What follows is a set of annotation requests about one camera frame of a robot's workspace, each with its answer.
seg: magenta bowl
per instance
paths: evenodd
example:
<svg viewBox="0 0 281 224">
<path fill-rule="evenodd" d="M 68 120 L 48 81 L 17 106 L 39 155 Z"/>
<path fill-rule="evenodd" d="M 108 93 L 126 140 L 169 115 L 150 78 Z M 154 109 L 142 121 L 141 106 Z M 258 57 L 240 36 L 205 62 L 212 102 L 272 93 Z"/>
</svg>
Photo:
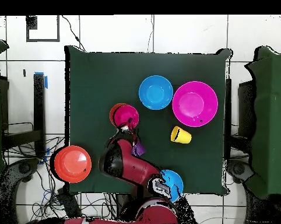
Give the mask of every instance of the magenta bowl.
<svg viewBox="0 0 281 224">
<path fill-rule="evenodd" d="M 203 82 L 187 82 L 177 89 L 173 97 L 175 117 L 190 127 L 200 127 L 210 122 L 217 107 L 216 93 Z"/>
<path fill-rule="evenodd" d="M 130 105 L 120 106 L 114 112 L 113 120 L 116 127 L 127 124 L 129 128 L 135 128 L 139 121 L 138 111 Z"/>
</svg>

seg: cup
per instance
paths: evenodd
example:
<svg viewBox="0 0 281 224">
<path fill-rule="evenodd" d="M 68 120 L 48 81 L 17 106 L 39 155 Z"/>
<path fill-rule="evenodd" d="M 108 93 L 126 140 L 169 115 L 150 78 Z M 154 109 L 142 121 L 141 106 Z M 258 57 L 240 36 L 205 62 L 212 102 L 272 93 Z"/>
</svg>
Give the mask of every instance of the cup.
<svg viewBox="0 0 281 224">
<path fill-rule="evenodd" d="M 181 144 L 188 144 L 191 141 L 191 134 L 178 126 L 175 126 L 171 132 L 171 141 L 179 142 Z"/>
</svg>

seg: red bowl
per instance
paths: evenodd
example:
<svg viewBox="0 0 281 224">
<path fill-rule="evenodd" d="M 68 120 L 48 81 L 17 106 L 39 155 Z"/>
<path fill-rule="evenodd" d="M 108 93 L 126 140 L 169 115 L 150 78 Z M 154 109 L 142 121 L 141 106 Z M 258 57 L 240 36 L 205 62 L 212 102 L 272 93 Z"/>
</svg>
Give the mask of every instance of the red bowl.
<svg viewBox="0 0 281 224">
<path fill-rule="evenodd" d="M 70 183 L 84 180 L 90 173 L 92 161 L 89 154 L 81 147 L 70 145 L 59 151 L 54 159 L 57 175 Z"/>
<path fill-rule="evenodd" d="M 116 125 L 115 125 L 114 120 L 113 120 L 113 115 L 114 115 L 116 109 L 119 108 L 119 107 L 121 107 L 121 106 L 125 106 L 125 105 L 127 105 L 127 104 L 126 104 L 126 103 L 117 103 L 116 105 L 114 105 L 114 106 L 111 108 L 111 110 L 110 110 L 110 121 L 111 121 L 111 123 L 112 123 L 114 126 L 116 126 Z"/>
</svg>

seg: metal stand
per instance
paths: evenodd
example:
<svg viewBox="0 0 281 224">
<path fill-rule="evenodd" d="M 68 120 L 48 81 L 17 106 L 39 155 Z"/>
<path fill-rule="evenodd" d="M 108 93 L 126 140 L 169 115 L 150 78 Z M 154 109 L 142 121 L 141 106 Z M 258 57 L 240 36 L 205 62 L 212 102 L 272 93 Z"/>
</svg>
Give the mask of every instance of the metal stand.
<svg viewBox="0 0 281 224">
<path fill-rule="evenodd" d="M 232 160 L 231 148 L 249 154 L 249 162 Z M 251 169 L 251 141 L 244 136 L 231 136 L 231 79 L 226 79 L 226 102 L 224 112 L 224 149 L 223 158 L 227 161 L 227 172 L 233 176 L 235 183 L 247 181 L 254 172 Z"/>
<path fill-rule="evenodd" d="M 9 82 L 5 77 L 0 78 L 3 112 L 3 130 L 8 128 L 8 88 Z M 34 130 L 3 136 L 3 149 L 35 143 L 36 156 L 43 158 L 45 155 L 45 114 L 44 114 L 44 77 L 34 75 Z"/>
</svg>

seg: small blue bowl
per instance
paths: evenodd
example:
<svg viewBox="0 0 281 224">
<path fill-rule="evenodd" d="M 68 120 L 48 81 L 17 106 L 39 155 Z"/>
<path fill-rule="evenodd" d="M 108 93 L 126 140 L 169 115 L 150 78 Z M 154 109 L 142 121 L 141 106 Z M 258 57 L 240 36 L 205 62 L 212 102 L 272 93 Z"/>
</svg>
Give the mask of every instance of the small blue bowl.
<svg viewBox="0 0 281 224">
<path fill-rule="evenodd" d="M 149 76 L 140 84 L 138 95 L 145 107 L 160 110 L 170 104 L 173 87 L 163 76 Z"/>
<path fill-rule="evenodd" d="M 162 170 L 162 178 L 166 181 L 166 185 L 171 188 L 171 202 L 175 202 L 179 198 L 178 191 L 180 195 L 183 193 L 183 181 L 179 174 L 172 170 Z"/>
</svg>

